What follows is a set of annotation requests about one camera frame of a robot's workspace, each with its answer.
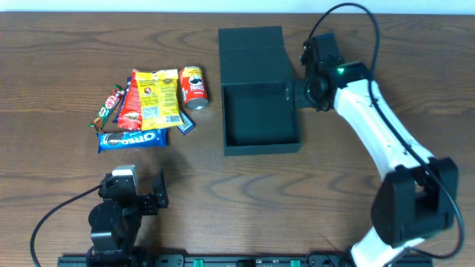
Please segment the blue Oreo cookie pack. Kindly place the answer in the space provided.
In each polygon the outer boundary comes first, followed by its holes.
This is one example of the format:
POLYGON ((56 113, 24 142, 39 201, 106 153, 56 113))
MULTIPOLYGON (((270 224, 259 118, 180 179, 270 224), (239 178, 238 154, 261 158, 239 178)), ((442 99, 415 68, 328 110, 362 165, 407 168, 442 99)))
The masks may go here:
POLYGON ((166 129, 97 133, 98 153, 128 148, 165 147, 167 133, 166 129))

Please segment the red snack bag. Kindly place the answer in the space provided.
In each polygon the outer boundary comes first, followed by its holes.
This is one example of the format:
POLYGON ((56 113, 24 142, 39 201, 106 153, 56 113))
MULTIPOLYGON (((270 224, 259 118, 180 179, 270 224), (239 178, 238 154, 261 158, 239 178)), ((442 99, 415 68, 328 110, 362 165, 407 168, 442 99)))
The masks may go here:
POLYGON ((137 69, 132 70, 131 84, 117 120, 117 126, 119 128, 128 129, 130 131, 139 131, 142 127, 140 96, 136 80, 137 72, 137 69))

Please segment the black gift box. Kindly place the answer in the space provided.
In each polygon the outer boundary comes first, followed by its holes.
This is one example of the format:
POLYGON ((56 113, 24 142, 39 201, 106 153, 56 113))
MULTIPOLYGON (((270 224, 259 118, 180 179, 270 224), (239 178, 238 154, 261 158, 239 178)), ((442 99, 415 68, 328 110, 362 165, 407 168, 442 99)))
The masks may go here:
POLYGON ((292 66, 280 26, 218 31, 226 156, 295 153, 298 112, 288 84, 292 66))

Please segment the yellow snack bag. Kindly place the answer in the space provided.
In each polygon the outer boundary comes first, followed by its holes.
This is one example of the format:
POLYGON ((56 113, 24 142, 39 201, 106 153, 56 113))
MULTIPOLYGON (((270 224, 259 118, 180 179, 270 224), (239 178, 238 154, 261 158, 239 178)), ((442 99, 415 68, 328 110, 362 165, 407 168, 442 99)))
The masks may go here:
POLYGON ((140 98, 142 131, 183 124, 177 99, 177 69, 137 71, 135 79, 140 98))

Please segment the red Pringles can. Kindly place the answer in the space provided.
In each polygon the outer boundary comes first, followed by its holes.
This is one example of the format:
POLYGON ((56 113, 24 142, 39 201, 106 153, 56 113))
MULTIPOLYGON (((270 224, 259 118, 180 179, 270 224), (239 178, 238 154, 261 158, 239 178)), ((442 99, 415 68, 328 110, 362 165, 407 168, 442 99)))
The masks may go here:
POLYGON ((209 104, 203 72, 198 66, 184 67, 179 73, 183 103, 190 110, 199 110, 209 104))

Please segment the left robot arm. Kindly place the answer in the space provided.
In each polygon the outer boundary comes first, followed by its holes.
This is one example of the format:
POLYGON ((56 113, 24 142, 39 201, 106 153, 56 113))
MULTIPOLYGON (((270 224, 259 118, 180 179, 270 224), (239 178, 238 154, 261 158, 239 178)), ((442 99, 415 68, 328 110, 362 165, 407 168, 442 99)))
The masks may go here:
POLYGON ((136 192, 134 166, 122 166, 104 176, 98 195, 103 202, 92 209, 93 247, 86 253, 86 265, 93 267, 155 266, 155 257, 148 256, 135 241, 144 216, 157 215, 169 204, 164 172, 152 183, 151 194, 136 192))

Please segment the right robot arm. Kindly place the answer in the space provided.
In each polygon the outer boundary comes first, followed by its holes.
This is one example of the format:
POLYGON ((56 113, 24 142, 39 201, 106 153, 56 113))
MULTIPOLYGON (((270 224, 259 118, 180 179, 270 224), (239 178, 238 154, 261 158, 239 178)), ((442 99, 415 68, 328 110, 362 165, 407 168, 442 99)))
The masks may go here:
POLYGON ((385 102, 363 62, 346 62, 333 34, 313 36, 300 57, 297 107, 334 110, 371 155, 381 186, 371 206, 371 229, 350 249, 352 266, 394 266, 425 240, 461 225, 456 207, 459 173, 418 143, 385 102))

